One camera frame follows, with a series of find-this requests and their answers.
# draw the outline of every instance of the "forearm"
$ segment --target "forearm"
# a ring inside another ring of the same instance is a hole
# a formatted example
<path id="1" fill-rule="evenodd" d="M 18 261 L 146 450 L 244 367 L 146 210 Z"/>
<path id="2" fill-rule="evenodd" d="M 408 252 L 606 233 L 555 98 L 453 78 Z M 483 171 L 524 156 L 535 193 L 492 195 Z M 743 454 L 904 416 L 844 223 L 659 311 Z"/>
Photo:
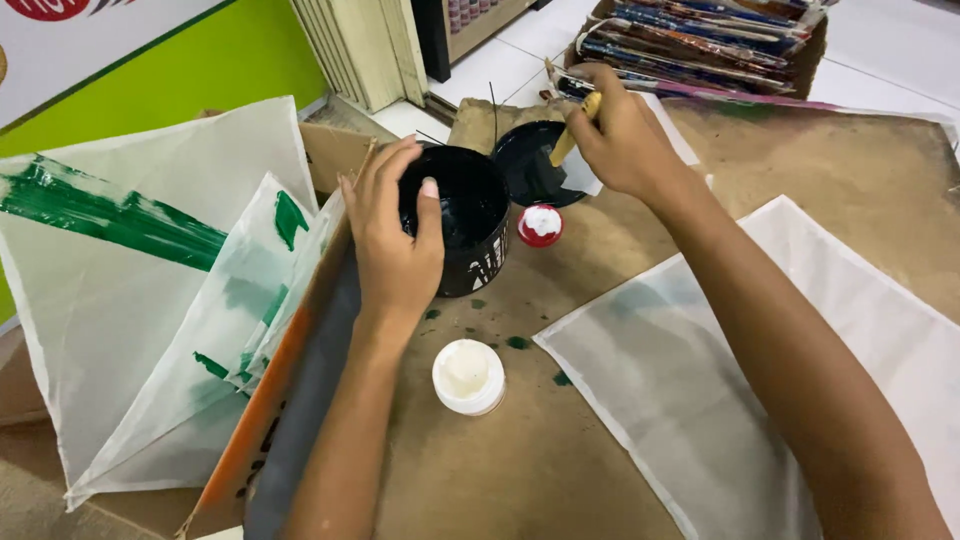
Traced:
<path id="1" fill-rule="evenodd" d="M 651 199 L 815 494 L 821 482 L 928 493 L 919 455 L 869 374 L 702 181 Z"/>
<path id="2" fill-rule="evenodd" d="M 410 333 L 364 313 L 303 471 L 288 540 L 370 538 L 399 358 Z"/>

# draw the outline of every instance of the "white tile floor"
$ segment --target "white tile floor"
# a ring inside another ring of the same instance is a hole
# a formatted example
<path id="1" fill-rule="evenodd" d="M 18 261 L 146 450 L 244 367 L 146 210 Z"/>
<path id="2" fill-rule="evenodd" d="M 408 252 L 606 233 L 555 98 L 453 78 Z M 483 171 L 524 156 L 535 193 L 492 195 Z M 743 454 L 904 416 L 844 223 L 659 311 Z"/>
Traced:
<path id="1" fill-rule="evenodd" d="M 936 112 L 960 124 L 960 7 L 942 0 L 844 0 L 829 14 L 828 47 L 809 99 L 857 109 Z M 553 0 L 526 12 L 452 67 L 430 90 L 454 106 L 465 97 L 516 107 L 541 104 L 543 59 L 562 62 L 597 0 Z M 449 129 L 398 103 L 373 116 L 398 136 Z"/>

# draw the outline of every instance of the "red logo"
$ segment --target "red logo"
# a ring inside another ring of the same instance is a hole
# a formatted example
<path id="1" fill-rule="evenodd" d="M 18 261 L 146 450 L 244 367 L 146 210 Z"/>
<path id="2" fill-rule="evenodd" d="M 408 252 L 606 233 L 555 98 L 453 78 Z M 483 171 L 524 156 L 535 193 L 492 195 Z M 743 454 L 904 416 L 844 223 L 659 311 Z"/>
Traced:
<path id="1" fill-rule="evenodd" d="M 45 22 L 66 20 L 79 15 L 90 0 L 7 0 L 14 11 Z"/>

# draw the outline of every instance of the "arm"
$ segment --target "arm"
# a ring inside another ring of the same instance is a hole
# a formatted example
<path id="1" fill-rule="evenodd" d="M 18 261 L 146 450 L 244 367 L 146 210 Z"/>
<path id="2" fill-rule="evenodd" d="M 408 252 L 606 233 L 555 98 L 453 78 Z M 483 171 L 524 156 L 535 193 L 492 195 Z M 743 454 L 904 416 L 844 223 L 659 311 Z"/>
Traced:
<path id="1" fill-rule="evenodd" d="M 391 144 L 356 185 L 340 179 L 356 242 L 361 308 L 347 365 L 284 529 L 288 540 L 370 538 L 400 357 L 443 271 L 437 184 L 423 182 L 417 239 L 400 229 L 397 181 L 421 152 Z"/>
<path id="2" fill-rule="evenodd" d="M 840 337 L 672 151 L 605 65 L 600 131 L 567 123 L 603 183 L 645 203 L 673 236 L 737 363 L 803 470 L 827 538 L 950 538 L 893 408 Z"/>

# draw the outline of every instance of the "green wall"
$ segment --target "green wall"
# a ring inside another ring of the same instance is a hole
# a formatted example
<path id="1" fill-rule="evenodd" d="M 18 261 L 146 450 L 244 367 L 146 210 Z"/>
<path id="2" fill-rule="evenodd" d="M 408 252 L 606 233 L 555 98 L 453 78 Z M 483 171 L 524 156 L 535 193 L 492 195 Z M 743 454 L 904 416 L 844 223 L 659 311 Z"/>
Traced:
<path id="1" fill-rule="evenodd" d="M 235 0 L 0 135 L 0 157 L 185 122 L 293 94 L 303 108 L 326 91 L 287 0 Z M 13 315 L 0 283 L 0 322 Z"/>

